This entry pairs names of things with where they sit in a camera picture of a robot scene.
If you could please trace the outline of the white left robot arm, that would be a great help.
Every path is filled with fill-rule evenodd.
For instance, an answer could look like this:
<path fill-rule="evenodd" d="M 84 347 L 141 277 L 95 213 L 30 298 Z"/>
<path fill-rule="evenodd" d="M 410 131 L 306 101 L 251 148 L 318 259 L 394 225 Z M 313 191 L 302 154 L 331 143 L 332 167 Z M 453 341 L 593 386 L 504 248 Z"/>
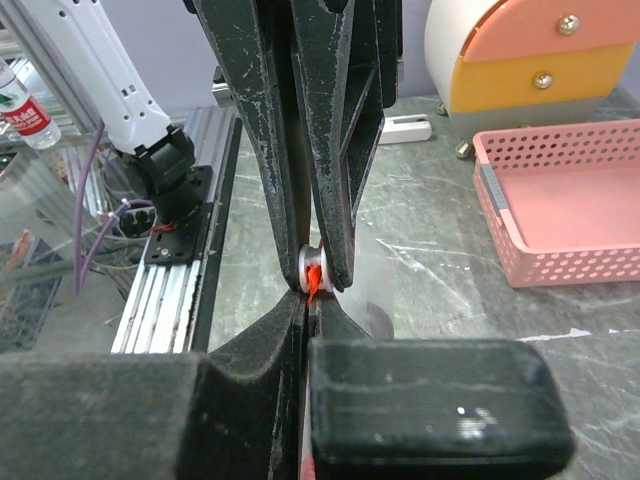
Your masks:
<path fill-rule="evenodd" d="M 398 1 L 190 1 L 253 146 L 290 288 L 317 224 L 330 283 L 352 285 L 357 209 L 397 98 Z M 28 1 L 101 116 L 137 192 L 180 227 L 199 211 L 194 146 L 144 86 L 97 1 Z"/>

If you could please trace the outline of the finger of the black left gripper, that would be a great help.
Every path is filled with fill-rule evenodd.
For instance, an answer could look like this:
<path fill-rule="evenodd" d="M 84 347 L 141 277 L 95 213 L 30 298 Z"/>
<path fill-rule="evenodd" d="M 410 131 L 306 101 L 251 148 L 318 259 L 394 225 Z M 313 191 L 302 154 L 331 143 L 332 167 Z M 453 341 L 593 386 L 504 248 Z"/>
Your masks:
<path fill-rule="evenodd" d="M 195 1 L 253 146 L 282 275 L 300 290 L 305 243 L 304 145 L 291 51 L 289 1 Z"/>
<path fill-rule="evenodd" d="M 356 216 L 398 96 L 399 1 L 295 1 L 292 62 L 328 276 L 354 279 Z"/>

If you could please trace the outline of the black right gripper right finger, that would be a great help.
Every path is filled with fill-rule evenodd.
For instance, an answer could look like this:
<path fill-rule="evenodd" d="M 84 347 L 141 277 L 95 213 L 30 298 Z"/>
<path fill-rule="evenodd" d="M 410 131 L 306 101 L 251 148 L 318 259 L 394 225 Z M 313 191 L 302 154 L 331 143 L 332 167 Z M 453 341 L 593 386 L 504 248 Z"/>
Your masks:
<path fill-rule="evenodd" d="M 372 336 L 337 299 L 309 303 L 311 479 L 547 479 L 575 454 L 532 346 Z"/>

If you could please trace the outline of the pink perforated plastic basket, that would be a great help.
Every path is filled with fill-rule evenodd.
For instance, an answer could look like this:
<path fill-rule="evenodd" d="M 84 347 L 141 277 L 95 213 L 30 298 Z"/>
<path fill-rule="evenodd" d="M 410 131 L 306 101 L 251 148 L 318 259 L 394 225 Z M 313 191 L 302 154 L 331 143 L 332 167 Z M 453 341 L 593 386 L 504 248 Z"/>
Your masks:
<path fill-rule="evenodd" d="M 486 131 L 473 146 L 511 287 L 638 280 L 638 120 Z"/>

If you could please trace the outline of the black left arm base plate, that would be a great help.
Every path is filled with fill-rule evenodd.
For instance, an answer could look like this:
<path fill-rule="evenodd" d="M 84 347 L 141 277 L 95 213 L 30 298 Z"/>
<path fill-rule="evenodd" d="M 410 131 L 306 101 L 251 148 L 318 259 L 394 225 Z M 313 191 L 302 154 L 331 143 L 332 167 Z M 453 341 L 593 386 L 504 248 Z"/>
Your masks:
<path fill-rule="evenodd" d="M 171 219 L 159 216 L 152 227 L 144 254 L 147 265 L 169 267 L 202 258 L 213 213 L 213 202 L 208 200 L 213 180 L 211 166 L 193 167 L 178 190 L 186 192 L 187 199 L 173 203 L 161 201 L 159 212 L 170 213 Z"/>

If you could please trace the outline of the orange zip bag with vegetables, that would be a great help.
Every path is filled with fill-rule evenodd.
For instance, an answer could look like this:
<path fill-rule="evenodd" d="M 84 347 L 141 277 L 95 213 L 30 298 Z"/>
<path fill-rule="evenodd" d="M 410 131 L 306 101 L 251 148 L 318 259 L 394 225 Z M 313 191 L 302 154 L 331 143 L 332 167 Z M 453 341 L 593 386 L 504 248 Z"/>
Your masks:
<path fill-rule="evenodd" d="M 308 305 L 322 294 L 332 293 L 341 311 L 368 336 L 377 340 L 394 338 L 393 272 L 375 242 L 364 238 L 356 242 L 353 284 L 342 293 L 330 283 L 322 247 L 303 247 L 299 263 L 299 280 L 309 295 Z"/>

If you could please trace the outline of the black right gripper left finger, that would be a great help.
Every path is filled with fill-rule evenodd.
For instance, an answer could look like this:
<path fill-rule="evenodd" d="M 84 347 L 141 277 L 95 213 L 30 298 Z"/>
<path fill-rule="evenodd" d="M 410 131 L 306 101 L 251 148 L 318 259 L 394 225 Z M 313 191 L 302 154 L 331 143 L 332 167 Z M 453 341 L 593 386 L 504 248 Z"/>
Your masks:
<path fill-rule="evenodd" d="M 304 298 L 215 351 L 1 359 L 5 479 L 295 479 Z"/>

